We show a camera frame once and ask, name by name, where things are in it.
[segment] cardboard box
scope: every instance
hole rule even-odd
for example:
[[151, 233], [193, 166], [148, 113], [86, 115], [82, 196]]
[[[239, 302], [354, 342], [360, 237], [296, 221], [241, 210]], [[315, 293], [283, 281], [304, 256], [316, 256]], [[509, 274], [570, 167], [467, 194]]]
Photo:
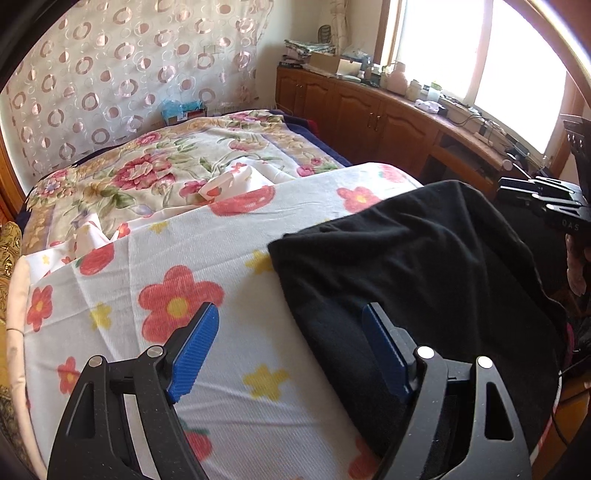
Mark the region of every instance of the cardboard box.
[[352, 75], [354, 77], [361, 69], [361, 63], [358, 61], [344, 60], [339, 56], [316, 52], [312, 53], [309, 65], [332, 75]]

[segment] curtain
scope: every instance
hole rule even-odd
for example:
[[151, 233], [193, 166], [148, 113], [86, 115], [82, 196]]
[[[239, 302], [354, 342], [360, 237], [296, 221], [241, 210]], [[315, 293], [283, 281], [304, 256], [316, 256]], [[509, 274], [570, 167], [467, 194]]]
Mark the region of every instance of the curtain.
[[250, 103], [256, 45], [272, 6], [273, 0], [81, 0], [2, 92], [11, 115], [2, 118], [5, 133], [22, 147], [12, 161], [27, 163], [38, 179], [163, 126], [164, 100], [202, 100], [214, 110]]
[[336, 53], [341, 54], [349, 46], [347, 29], [347, 0], [330, 0], [330, 14], [332, 15], [333, 44]]

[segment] plastic container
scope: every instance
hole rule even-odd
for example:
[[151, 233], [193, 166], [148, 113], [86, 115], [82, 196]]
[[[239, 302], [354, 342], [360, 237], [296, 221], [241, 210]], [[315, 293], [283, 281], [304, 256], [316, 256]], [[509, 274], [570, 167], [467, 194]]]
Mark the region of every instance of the plastic container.
[[437, 83], [431, 83], [429, 87], [429, 92], [427, 94], [427, 101], [432, 100], [433, 102], [438, 102], [439, 97], [441, 96], [441, 90], [443, 90]]
[[423, 88], [423, 86], [417, 80], [413, 80], [408, 85], [406, 95], [405, 95], [406, 98], [409, 99], [411, 102], [415, 102], [416, 100], [418, 100], [419, 96], [421, 95], [422, 88]]

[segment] yellow flower print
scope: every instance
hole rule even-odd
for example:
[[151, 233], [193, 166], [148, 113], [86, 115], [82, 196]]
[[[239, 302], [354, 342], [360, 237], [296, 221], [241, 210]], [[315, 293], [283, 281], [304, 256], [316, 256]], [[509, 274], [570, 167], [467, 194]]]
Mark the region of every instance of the yellow flower print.
[[96, 304], [96, 307], [90, 311], [90, 318], [92, 319], [92, 329], [104, 328], [106, 330], [111, 328], [111, 307], [102, 302]]
[[269, 400], [278, 401], [281, 398], [279, 385], [289, 377], [287, 371], [282, 368], [271, 373], [267, 365], [261, 364], [254, 373], [244, 375], [242, 382], [252, 387], [253, 398], [267, 397]]
[[273, 271], [273, 264], [271, 263], [271, 257], [269, 256], [269, 253], [262, 252], [260, 250], [255, 250], [252, 253], [252, 260], [244, 263], [244, 265], [253, 269], [255, 271], [255, 275], [259, 275], [263, 272]]
[[158, 222], [158, 223], [154, 223], [153, 225], [150, 225], [149, 229], [157, 234], [161, 234], [167, 225], [168, 225], [168, 222]]

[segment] black cloth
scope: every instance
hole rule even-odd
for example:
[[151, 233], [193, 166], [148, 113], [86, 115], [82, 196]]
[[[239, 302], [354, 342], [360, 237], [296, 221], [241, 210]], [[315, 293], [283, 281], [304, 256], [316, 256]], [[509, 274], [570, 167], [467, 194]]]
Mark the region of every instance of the black cloth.
[[375, 453], [400, 432], [406, 407], [389, 394], [361, 329], [373, 301], [444, 358], [491, 357], [536, 446], [557, 393], [566, 313], [477, 190], [434, 183], [286, 235], [269, 253], [302, 334]]

